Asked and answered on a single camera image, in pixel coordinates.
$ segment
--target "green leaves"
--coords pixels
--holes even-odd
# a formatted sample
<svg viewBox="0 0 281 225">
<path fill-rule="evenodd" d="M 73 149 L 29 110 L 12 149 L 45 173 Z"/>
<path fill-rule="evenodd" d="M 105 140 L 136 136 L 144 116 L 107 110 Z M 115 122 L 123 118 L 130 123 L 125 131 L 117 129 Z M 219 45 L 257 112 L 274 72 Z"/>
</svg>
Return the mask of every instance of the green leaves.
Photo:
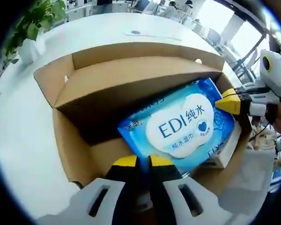
<svg viewBox="0 0 281 225">
<path fill-rule="evenodd" d="M 63 19 L 65 18 L 66 12 L 65 12 L 65 3 L 61 0 L 57 0 L 56 2 L 53 3 L 52 5 L 52 9 L 54 11 L 54 13 L 56 13 L 56 15 L 60 18 Z"/>
<path fill-rule="evenodd" d="M 40 22 L 40 24 L 41 24 L 42 27 L 44 27 L 45 30 L 50 30 L 51 27 L 52 27 L 49 20 L 46 20 L 46 19 L 42 20 Z"/>
<path fill-rule="evenodd" d="M 67 16 L 65 9 L 66 5 L 62 0 L 54 3 L 51 0 L 35 0 L 33 6 L 23 12 L 9 31 L 4 44 L 5 55 L 14 55 L 27 38 L 36 41 L 40 28 L 50 30 L 55 22 Z"/>
<path fill-rule="evenodd" d="M 30 40 L 37 40 L 38 28 L 34 23 L 31 23 L 27 29 L 27 38 Z"/>
</svg>

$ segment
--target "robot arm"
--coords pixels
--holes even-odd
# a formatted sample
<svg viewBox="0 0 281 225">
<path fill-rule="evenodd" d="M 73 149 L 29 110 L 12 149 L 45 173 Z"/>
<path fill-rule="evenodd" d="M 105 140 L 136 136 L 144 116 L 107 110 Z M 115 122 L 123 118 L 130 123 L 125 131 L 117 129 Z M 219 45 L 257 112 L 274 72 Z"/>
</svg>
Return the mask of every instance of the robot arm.
<svg viewBox="0 0 281 225">
<path fill-rule="evenodd" d="M 145 179 L 149 178 L 150 198 L 157 224 L 240 225 L 250 223 L 251 217 L 244 214 L 232 214 L 224 210 L 219 206 L 215 194 L 190 177 L 182 178 L 177 168 L 167 158 L 151 155 L 148 163 L 149 174 L 146 174 Z M 136 198 L 141 187 L 139 166 L 136 156 L 118 159 L 105 178 L 92 181 L 72 196 L 70 205 L 66 209 L 58 215 L 46 215 L 39 218 L 37 224 L 134 224 Z"/>
<path fill-rule="evenodd" d="M 217 108 L 234 115 L 267 116 L 272 123 L 281 102 L 281 54 L 261 50 L 260 78 L 242 87 L 229 89 L 222 96 L 215 103 Z"/>
</svg>

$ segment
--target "heart logo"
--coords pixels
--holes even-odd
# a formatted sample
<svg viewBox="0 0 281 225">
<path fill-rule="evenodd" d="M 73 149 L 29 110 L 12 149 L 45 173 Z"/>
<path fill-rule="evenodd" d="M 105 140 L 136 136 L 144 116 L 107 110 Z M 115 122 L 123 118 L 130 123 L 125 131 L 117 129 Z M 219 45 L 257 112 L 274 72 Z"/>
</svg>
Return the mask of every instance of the heart logo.
<svg viewBox="0 0 281 225">
<path fill-rule="evenodd" d="M 205 131 L 206 131 L 206 127 L 207 127 L 207 124 L 206 124 L 205 121 L 201 122 L 201 123 L 198 125 L 199 131 L 202 131 L 202 132 L 205 132 Z"/>
</svg>

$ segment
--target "yellow robot part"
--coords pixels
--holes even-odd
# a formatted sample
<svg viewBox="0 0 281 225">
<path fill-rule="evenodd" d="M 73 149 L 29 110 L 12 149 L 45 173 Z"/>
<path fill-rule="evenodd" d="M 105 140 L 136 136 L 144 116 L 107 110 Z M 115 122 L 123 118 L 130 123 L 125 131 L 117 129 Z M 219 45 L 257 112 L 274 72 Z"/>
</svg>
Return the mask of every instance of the yellow robot part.
<svg viewBox="0 0 281 225">
<path fill-rule="evenodd" d="M 156 154 L 150 155 L 152 166 L 174 165 L 168 158 L 158 156 Z"/>
<path fill-rule="evenodd" d="M 117 161 L 115 161 L 113 165 L 134 167 L 136 164 L 136 159 L 137 159 L 136 155 L 122 157 L 119 158 Z"/>
<path fill-rule="evenodd" d="M 215 102 L 215 106 L 228 113 L 239 115 L 241 101 L 235 90 L 233 88 L 226 90 L 222 97 L 222 99 Z"/>
</svg>

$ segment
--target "white pot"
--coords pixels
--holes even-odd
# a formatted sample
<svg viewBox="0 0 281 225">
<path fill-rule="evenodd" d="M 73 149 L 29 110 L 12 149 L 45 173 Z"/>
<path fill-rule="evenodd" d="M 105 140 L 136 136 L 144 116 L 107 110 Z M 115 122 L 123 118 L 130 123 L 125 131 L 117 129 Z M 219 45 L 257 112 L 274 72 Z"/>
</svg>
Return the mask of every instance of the white pot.
<svg viewBox="0 0 281 225">
<path fill-rule="evenodd" d="M 46 52 L 46 45 L 43 33 L 39 33 L 37 40 L 33 41 L 30 39 L 25 39 L 22 46 L 17 49 L 23 64 L 30 64 L 36 61 L 41 55 Z"/>
</svg>

